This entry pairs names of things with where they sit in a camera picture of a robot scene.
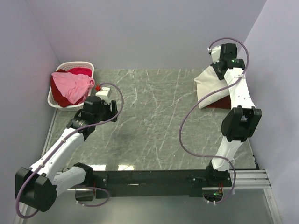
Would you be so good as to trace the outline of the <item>cream white t-shirt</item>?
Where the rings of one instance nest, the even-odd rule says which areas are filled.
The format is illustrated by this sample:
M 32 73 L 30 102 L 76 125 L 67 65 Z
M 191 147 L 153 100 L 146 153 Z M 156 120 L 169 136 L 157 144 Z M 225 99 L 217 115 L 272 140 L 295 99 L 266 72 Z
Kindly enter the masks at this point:
M 219 80 L 215 74 L 214 69 L 211 66 L 208 66 L 205 70 L 203 70 L 195 79 L 196 88 L 197 88 L 197 98 L 198 101 L 201 100 L 204 96 L 227 87 L 227 83 L 225 80 Z M 199 103 L 198 107 L 200 109 L 205 108 L 207 105 L 222 99 L 226 96 L 229 96 L 228 89 L 222 90 L 218 93 L 215 93 L 202 102 Z

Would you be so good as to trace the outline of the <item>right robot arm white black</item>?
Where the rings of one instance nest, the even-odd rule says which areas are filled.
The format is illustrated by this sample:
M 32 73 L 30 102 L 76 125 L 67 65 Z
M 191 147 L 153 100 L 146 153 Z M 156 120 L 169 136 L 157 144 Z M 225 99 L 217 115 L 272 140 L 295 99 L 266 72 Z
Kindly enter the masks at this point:
M 205 185 L 230 186 L 229 167 L 239 147 L 250 138 L 262 116 L 250 97 L 245 63 L 237 58 L 237 46 L 226 43 L 211 50 L 212 68 L 220 80 L 226 81 L 231 100 L 231 110 L 221 124 L 223 135 L 216 156 L 206 168 Z

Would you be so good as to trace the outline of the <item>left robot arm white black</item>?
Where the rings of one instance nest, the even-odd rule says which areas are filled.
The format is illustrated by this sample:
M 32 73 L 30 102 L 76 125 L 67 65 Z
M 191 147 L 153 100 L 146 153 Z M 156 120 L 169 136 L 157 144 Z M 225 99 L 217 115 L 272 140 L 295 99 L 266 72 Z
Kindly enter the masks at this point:
M 57 142 L 30 168 L 21 167 L 15 174 L 16 211 L 20 203 L 37 211 L 46 212 L 57 196 L 69 188 L 94 185 L 93 169 L 83 163 L 76 163 L 62 174 L 58 170 L 95 131 L 96 126 L 109 121 L 116 122 L 119 111 L 115 100 L 107 103 L 97 96 L 90 96 L 68 122 Z

